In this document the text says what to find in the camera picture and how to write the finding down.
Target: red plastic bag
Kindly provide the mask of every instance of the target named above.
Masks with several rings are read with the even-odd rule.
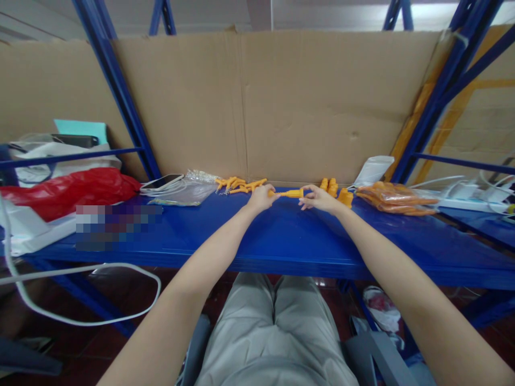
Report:
[[[30,206],[44,221],[75,212],[76,205],[112,205],[134,197],[141,184],[116,168],[95,168],[44,181],[32,188],[0,187],[2,197]]]

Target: forearm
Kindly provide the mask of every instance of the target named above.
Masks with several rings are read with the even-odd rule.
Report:
[[[398,307],[438,384],[512,384],[513,371],[413,260],[347,207],[335,215]]]
[[[241,208],[188,259],[166,291],[207,296],[234,260],[241,239],[256,215],[248,206]]]
[[[174,384],[206,298],[257,213],[244,206],[188,259],[99,385]]]

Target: yellow plastic part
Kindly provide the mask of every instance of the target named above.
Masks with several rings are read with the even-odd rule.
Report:
[[[336,183],[336,179],[331,179],[329,181],[329,188],[327,189],[327,192],[331,197],[336,198],[336,192],[338,191],[338,184]]]
[[[227,189],[231,188],[231,185],[234,181],[236,181],[237,177],[231,177],[227,180],[227,183],[225,184],[227,186]]]
[[[246,182],[242,179],[235,179],[235,181],[232,183],[231,185],[231,189],[234,189],[235,187],[237,187],[238,185],[243,185],[245,186]]]
[[[242,192],[242,193],[248,193],[248,190],[247,190],[247,188],[245,188],[245,187],[240,187],[239,189],[231,190],[231,191],[229,192],[229,194],[240,193],[240,192]]]
[[[268,191],[268,196],[272,197],[274,193],[271,190]],[[290,198],[302,198],[304,197],[304,189],[297,189],[297,190],[288,190],[286,192],[279,193],[281,197],[290,197]]]
[[[218,182],[218,188],[216,188],[216,191],[219,191],[221,188],[223,188],[225,186],[225,184],[227,183],[227,181],[225,180],[219,180],[219,179],[215,179],[215,182]]]
[[[320,189],[327,191],[327,184],[328,184],[327,178],[322,179],[322,183],[320,184]]]
[[[252,188],[252,187],[257,188],[258,186],[263,185],[267,181],[268,181],[267,179],[262,179],[262,180],[259,180],[259,181],[254,181],[254,182],[246,184],[245,188]]]
[[[342,188],[340,191],[340,195],[338,196],[338,201],[340,201],[343,205],[348,208],[352,208],[352,200],[354,199],[354,194],[349,192],[346,188]]]

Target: ceiling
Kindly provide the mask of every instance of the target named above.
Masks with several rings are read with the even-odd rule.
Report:
[[[105,0],[118,36],[148,34],[153,0]],[[388,0],[171,0],[179,34],[270,29],[378,31]],[[414,1],[416,31],[445,29],[456,1]],[[505,2],[494,24],[515,22],[515,2]],[[402,29],[402,15],[396,29]],[[0,41],[85,39],[71,0],[0,0]]]

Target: person's left hand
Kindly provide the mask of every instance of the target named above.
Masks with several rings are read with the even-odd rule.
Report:
[[[270,184],[257,187],[252,192],[252,196],[248,201],[247,206],[253,209],[256,212],[256,214],[259,214],[262,211],[270,208],[274,201],[280,197],[279,194],[275,194],[271,197],[268,197],[269,190],[275,192],[275,188]]]

